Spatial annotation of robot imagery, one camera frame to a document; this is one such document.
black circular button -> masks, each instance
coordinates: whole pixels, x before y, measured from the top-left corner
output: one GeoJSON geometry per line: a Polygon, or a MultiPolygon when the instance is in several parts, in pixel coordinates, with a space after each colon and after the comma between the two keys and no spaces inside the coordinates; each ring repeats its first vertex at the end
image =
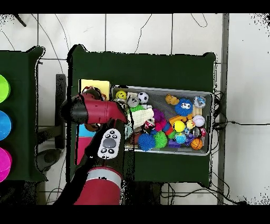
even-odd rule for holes
{"type": "Polygon", "coordinates": [[[110,148],[110,149],[108,150],[108,153],[113,154],[113,153],[114,153],[114,150],[110,148]]]}

stuffed animal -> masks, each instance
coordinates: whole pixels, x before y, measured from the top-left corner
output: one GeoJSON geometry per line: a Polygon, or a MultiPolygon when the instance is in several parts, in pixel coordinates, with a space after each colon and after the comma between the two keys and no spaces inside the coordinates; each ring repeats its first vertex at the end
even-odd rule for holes
{"type": "Polygon", "coordinates": [[[165,100],[166,100],[167,104],[172,104],[172,105],[179,104],[179,99],[177,99],[176,97],[174,97],[170,94],[166,95],[165,100]]]}

basketball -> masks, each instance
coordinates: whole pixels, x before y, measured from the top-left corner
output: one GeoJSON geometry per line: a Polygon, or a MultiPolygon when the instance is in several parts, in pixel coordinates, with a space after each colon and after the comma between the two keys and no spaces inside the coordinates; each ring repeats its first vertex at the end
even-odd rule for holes
{"type": "Polygon", "coordinates": [[[200,138],[194,138],[193,141],[190,143],[190,146],[194,150],[200,150],[203,146],[203,142],[200,138]]]}

yellow ball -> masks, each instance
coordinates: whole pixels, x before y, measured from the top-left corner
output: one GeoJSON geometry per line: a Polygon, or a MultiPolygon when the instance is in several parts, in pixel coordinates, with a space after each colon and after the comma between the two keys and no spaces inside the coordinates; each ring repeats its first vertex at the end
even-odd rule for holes
{"type": "Polygon", "coordinates": [[[118,99],[124,99],[124,100],[126,100],[126,99],[127,99],[127,94],[126,94],[125,91],[119,90],[119,91],[116,93],[115,97],[118,98],[118,99]]]}
{"type": "Polygon", "coordinates": [[[185,129],[185,124],[182,121],[177,120],[172,127],[176,132],[182,132],[185,129]]]}

dark green table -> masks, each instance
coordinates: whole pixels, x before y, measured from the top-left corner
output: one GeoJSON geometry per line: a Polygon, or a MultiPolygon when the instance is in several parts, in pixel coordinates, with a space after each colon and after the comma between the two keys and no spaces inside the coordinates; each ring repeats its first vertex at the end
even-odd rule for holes
{"type": "MultiPolygon", "coordinates": [[[[78,94],[79,79],[106,80],[111,85],[182,89],[213,92],[213,63],[215,55],[149,55],[112,52],[87,52],[75,45],[68,55],[69,87],[67,94],[78,94]]],[[[71,125],[70,176],[75,170],[74,152],[76,125],[71,125]]],[[[209,161],[207,156],[126,153],[125,175],[135,162],[135,181],[201,182],[209,186],[209,161]]]]}
{"type": "Polygon", "coordinates": [[[12,120],[12,131],[0,141],[0,147],[12,156],[12,168],[7,180],[44,181],[35,164],[37,92],[36,68],[44,48],[33,47],[26,52],[0,51],[0,74],[11,86],[10,96],[0,104],[0,110],[12,120]]]}

